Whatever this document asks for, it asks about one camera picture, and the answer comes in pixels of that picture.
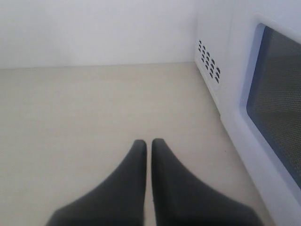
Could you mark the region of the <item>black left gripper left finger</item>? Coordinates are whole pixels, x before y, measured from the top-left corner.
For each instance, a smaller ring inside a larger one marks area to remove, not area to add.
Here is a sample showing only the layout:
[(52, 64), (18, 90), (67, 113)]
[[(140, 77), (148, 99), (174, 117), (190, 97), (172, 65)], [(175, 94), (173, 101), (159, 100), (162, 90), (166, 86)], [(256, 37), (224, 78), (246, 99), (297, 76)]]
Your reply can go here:
[(120, 165), (96, 188), (56, 210), (48, 226), (142, 226), (147, 145), (135, 140)]

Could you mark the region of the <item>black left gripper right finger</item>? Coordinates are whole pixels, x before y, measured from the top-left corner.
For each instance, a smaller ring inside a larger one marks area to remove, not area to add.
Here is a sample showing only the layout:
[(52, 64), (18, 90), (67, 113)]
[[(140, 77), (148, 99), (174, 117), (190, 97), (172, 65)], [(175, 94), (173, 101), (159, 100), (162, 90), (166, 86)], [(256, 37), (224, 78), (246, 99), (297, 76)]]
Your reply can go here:
[(151, 145), (151, 183), (158, 226), (261, 226), (255, 211), (193, 175), (165, 140)]

